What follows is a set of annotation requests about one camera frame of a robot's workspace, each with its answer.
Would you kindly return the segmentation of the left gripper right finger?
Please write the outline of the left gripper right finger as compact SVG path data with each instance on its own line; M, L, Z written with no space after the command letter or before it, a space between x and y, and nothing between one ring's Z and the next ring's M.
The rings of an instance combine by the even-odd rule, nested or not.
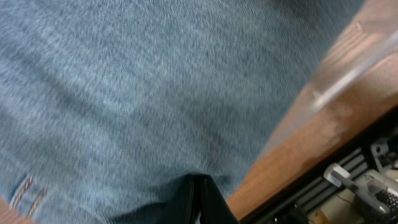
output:
M197 178L201 224L239 224L214 180L209 175Z

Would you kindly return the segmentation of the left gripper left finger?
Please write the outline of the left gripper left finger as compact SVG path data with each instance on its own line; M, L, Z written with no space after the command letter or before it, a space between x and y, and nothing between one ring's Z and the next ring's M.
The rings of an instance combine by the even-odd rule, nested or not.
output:
M157 224L196 224L199 208L196 204L195 189L194 176L186 175Z

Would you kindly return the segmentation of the blue denim jeans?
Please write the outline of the blue denim jeans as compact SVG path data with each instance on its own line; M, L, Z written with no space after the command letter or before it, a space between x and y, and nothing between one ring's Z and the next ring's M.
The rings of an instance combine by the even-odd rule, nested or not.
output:
M223 196L363 6L1 2L1 198L40 223L155 223L184 176Z

